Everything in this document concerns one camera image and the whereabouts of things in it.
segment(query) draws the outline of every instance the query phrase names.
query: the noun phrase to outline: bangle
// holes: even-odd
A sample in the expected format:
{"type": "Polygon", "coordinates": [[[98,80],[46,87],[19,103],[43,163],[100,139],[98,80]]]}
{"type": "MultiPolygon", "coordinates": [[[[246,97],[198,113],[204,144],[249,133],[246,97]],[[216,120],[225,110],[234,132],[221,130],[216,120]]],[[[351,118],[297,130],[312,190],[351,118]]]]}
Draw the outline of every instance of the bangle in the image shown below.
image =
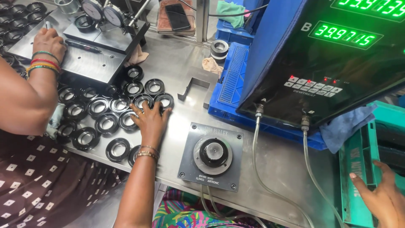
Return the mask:
{"type": "Polygon", "coordinates": [[[135,160],[140,157],[140,156],[149,156],[152,157],[153,159],[155,159],[155,162],[158,163],[159,157],[156,156],[154,153],[150,152],[150,151],[139,151],[136,154],[135,160]]]}
{"type": "Polygon", "coordinates": [[[62,71],[62,69],[59,67],[59,65],[57,65],[56,63],[54,63],[54,62],[52,62],[52,61],[50,61],[50,60],[43,59],[43,58],[36,58],[36,59],[34,59],[33,61],[31,61],[31,65],[32,65],[34,62],[38,62],[38,61],[50,63],[50,64],[54,65],[59,71],[62,71]]]}
{"type": "Polygon", "coordinates": [[[52,53],[50,53],[50,52],[45,52],[45,51],[35,52],[34,54],[32,54],[32,58],[31,58],[31,59],[34,59],[34,57],[35,57],[37,54],[47,54],[47,55],[52,56],[54,59],[56,59],[56,61],[58,62],[58,65],[60,66],[60,62],[59,62],[58,58],[57,58],[56,56],[54,56],[52,53]]]}
{"type": "Polygon", "coordinates": [[[34,66],[47,66],[47,67],[51,67],[53,69],[55,69],[57,72],[61,73],[57,67],[55,67],[53,64],[49,64],[49,63],[34,63],[32,64],[30,67],[34,67],[34,66]]]}
{"type": "Polygon", "coordinates": [[[34,70],[34,69],[37,69],[37,68],[46,68],[46,69],[53,70],[55,72],[56,80],[58,80],[59,72],[56,69],[54,69],[53,67],[44,66],[44,65],[36,65],[36,66],[31,66],[30,68],[28,68],[27,69],[28,79],[30,78],[31,71],[34,70]]]}
{"type": "Polygon", "coordinates": [[[151,146],[141,146],[139,149],[142,149],[143,147],[150,148],[150,149],[154,150],[157,154],[160,154],[160,152],[158,150],[156,150],[155,148],[153,148],[151,146]]]}

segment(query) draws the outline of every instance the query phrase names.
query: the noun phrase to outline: digital display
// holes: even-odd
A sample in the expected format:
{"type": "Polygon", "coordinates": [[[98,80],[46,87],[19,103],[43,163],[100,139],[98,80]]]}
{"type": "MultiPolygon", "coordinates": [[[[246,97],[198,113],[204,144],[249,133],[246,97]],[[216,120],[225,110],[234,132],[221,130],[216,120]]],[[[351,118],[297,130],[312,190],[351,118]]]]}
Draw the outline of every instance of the digital display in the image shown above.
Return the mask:
{"type": "Polygon", "coordinates": [[[366,50],[384,35],[319,21],[308,36],[366,50]]]}
{"type": "Polygon", "coordinates": [[[405,19],[405,0],[335,0],[331,7],[395,22],[405,19]]]}

